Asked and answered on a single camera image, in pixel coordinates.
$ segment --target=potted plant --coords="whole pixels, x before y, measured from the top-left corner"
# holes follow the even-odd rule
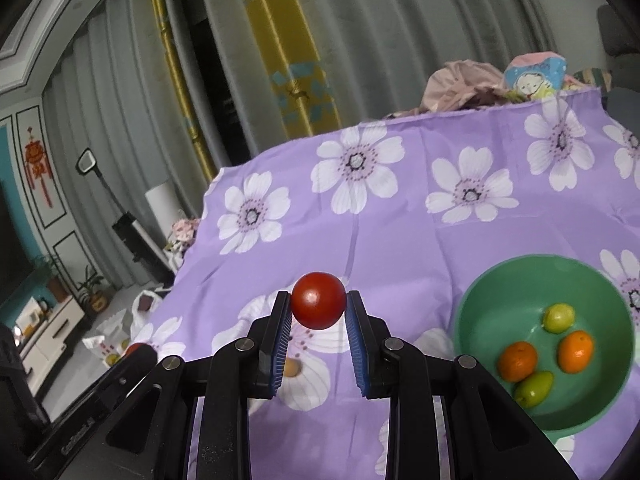
[[[87,265],[84,269],[84,282],[78,283],[81,290],[80,301],[91,306],[94,312],[103,311],[109,304],[104,291],[99,288],[104,281],[104,276],[98,274],[92,266]]]
[[[58,273],[58,266],[61,264],[59,256],[53,256],[52,254],[43,254],[33,261],[33,267],[38,272],[40,281],[46,285],[58,303],[62,303],[69,297],[69,293]]]

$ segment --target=television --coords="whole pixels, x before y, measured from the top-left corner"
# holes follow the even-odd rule
[[[0,305],[33,271],[33,264],[22,248],[0,186]]]

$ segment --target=teal wall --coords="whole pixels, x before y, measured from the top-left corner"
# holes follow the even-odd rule
[[[9,149],[8,129],[6,126],[0,126],[0,185],[2,185],[2,190],[9,206],[9,213],[24,251],[28,257],[35,258],[40,256],[42,252],[38,247],[22,207],[18,184],[14,179]],[[56,303],[49,290],[42,283],[27,280],[7,302],[0,306],[0,322],[7,326],[13,326],[18,314],[20,314],[24,305],[32,296],[34,298],[45,298],[50,304]]]

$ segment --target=white flower print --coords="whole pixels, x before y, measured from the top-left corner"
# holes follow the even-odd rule
[[[238,322],[224,332],[216,334],[211,342],[211,352],[215,353],[224,345],[248,333],[251,323],[262,316],[268,316],[275,303],[278,291],[291,292],[293,285],[278,289],[269,296],[259,296],[251,300],[240,311]],[[344,316],[326,330],[310,330],[292,320],[287,348],[287,359],[294,363],[297,370],[282,378],[278,397],[292,410],[308,412],[324,403],[329,395],[331,376],[324,359],[312,352],[321,354],[339,354],[349,349],[349,339]],[[261,399],[250,403],[249,413],[255,413],[262,404]]]
[[[146,343],[152,346],[158,352],[158,362],[169,355],[181,356],[186,348],[184,343],[166,342],[180,328],[181,324],[182,316],[170,317],[154,332],[153,324],[147,323],[131,343]]]
[[[549,183],[556,191],[573,189],[578,183],[575,166],[590,170],[595,158],[586,142],[586,130],[575,112],[559,97],[542,99],[542,115],[532,114],[524,122],[525,131],[537,139],[527,150],[531,174],[544,173],[550,166]]]
[[[490,222],[498,215],[498,208],[517,207],[520,202],[510,197],[513,182],[509,170],[495,171],[486,180],[486,174],[494,163],[489,148],[474,150],[467,146],[460,152],[458,167],[446,158],[437,158],[431,165],[433,177],[444,190],[431,193],[425,202],[429,213],[440,213],[446,224],[455,224],[469,218],[474,211],[483,222]]]
[[[636,327],[636,363],[640,364],[640,262],[629,250],[622,251],[618,260],[611,251],[603,249],[600,263],[629,307]]]
[[[556,449],[560,452],[562,457],[569,462],[571,457],[574,455],[575,436],[570,435],[558,439],[556,442]]]
[[[616,121],[614,124],[604,126],[602,130],[622,146],[616,151],[613,159],[620,176],[626,179],[633,173],[636,187],[640,189],[640,140]]]
[[[311,189],[324,193],[342,181],[331,200],[336,214],[360,213],[367,205],[367,188],[380,198],[398,192],[398,180],[386,165],[404,158],[402,137],[382,140],[385,136],[384,123],[370,123],[362,136],[354,126],[342,131],[340,142],[326,140],[318,147],[316,153],[324,160],[311,171]]]
[[[204,196],[209,196],[211,193],[213,193],[213,191],[218,186],[218,183],[220,182],[220,179],[222,178],[222,176],[224,174],[225,174],[225,168],[220,168],[220,171],[214,177],[214,179],[211,181],[211,184],[209,184],[209,187],[207,188],[207,190],[204,192]],[[209,214],[209,211],[207,210],[207,200],[203,200],[202,201],[202,216],[200,218],[202,220],[204,220],[207,217],[208,214]]]
[[[453,361],[453,342],[447,333],[441,328],[432,328],[424,332],[414,343],[423,354],[440,359]],[[440,479],[449,480],[449,447],[447,445],[446,426],[444,422],[444,412],[442,411],[442,401],[440,397],[433,397],[433,411],[436,418],[436,432],[438,435],[438,454],[440,455]],[[386,455],[389,440],[389,419],[380,428],[378,435],[382,444],[382,454],[376,462],[376,473],[384,476],[386,472]]]
[[[267,195],[271,187],[271,172],[251,174],[244,180],[244,190],[232,186],[226,190],[225,206],[230,211],[218,219],[220,239],[230,240],[220,251],[245,253],[260,238],[273,242],[280,238],[280,220],[289,210],[289,189],[279,187]]]

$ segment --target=red hanging decoration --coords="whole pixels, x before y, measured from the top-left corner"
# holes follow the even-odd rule
[[[53,174],[51,172],[51,166],[49,164],[49,158],[44,151],[41,140],[33,138],[33,128],[30,126],[27,128],[29,133],[29,143],[24,147],[24,162],[25,172],[27,174],[27,181],[31,189],[36,189],[36,179],[40,180],[40,186],[42,187],[42,193],[47,201],[49,208],[53,208],[51,203],[51,197],[44,181],[45,175],[49,176],[50,180],[53,180]]]

